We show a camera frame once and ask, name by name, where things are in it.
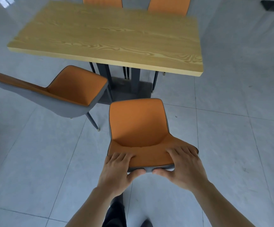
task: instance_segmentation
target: black shoe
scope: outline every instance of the black shoe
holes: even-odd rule
[[[140,227],[153,227],[149,219],[146,219]]]
[[[119,202],[121,205],[123,205],[123,193],[120,194],[119,196],[113,198],[113,200],[111,201],[111,205],[112,205],[114,202]]]

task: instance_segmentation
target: table top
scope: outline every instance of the table top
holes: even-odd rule
[[[10,51],[200,76],[197,20],[50,1],[9,42]]]

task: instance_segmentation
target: floor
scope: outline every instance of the floor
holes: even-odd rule
[[[8,41],[48,0],[0,0],[0,72],[47,86],[66,65],[9,52]],[[146,9],[150,0],[123,0]],[[170,132],[199,148],[208,178],[257,227],[274,226],[274,13],[260,0],[192,0],[201,77],[158,76]],[[111,66],[113,76],[122,68]],[[154,72],[141,71],[153,81]],[[109,145],[107,105],[66,119],[0,89],[0,226],[63,227],[96,186]],[[146,174],[124,192],[128,227],[210,223],[193,195]]]

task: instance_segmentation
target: forearm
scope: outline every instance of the forearm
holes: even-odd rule
[[[111,200],[111,195],[96,187],[66,227],[101,227]]]
[[[193,192],[212,227],[255,227],[208,182]]]

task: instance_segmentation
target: metal chair leg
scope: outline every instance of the metal chair leg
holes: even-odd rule
[[[91,124],[93,124],[93,126],[97,129],[97,131],[100,131],[100,129],[98,128],[97,124],[95,123],[95,121],[93,120],[89,112],[86,113],[86,117],[90,120]]]
[[[153,91],[154,91],[154,89],[155,89],[155,85],[156,85],[157,77],[158,77],[158,71],[155,71],[155,76],[154,76],[154,81],[153,81],[152,92],[153,92]]]
[[[126,79],[125,67],[122,67],[122,68],[123,68],[124,78]]]
[[[128,75],[128,80],[130,79],[130,68],[129,67],[126,67],[126,73]]]
[[[96,72],[95,72],[95,68],[94,68],[93,63],[92,63],[92,62],[89,62],[89,63],[90,63],[90,66],[91,66],[91,68],[92,68],[92,72],[93,72],[93,73],[96,73]]]
[[[109,98],[110,98],[110,101],[111,101],[111,103],[112,103],[112,102],[113,102],[113,97],[112,97],[112,92],[111,92],[111,90],[110,90],[110,86],[108,86],[108,87],[106,88],[106,91],[107,91],[108,96],[109,96]]]

